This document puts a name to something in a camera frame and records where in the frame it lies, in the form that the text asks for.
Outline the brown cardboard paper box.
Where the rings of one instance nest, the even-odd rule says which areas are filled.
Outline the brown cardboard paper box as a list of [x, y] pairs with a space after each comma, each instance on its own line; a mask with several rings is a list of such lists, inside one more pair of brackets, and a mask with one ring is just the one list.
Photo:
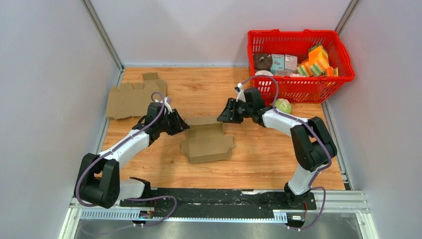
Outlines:
[[186, 118], [190, 126], [187, 139], [181, 141], [181, 153], [190, 164], [227, 160], [235, 148], [234, 137], [225, 134], [217, 116]]

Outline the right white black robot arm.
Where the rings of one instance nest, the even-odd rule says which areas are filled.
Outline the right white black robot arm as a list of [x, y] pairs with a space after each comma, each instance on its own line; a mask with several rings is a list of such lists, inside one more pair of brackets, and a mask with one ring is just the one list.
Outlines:
[[298, 118], [267, 106], [257, 88], [236, 88], [237, 98], [229, 98], [217, 121], [240, 124], [245, 118], [262, 127], [290, 136], [298, 162], [293, 177], [284, 186], [282, 203], [295, 209], [311, 191], [317, 175], [330, 167], [337, 148], [325, 123], [319, 117]]

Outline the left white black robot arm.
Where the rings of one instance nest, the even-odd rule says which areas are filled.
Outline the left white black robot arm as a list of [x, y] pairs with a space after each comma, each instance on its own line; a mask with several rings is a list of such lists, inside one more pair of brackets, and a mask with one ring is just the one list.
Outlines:
[[189, 128], [178, 111], [167, 103], [150, 103], [147, 114], [117, 144], [99, 154], [84, 155], [74, 196], [85, 207], [108, 209], [117, 201], [127, 199], [133, 199], [141, 207], [149, 205], [152, 200], [150, 183], [136, 177], [122, 181], [120, 170], [160, 134], [173, 136]]

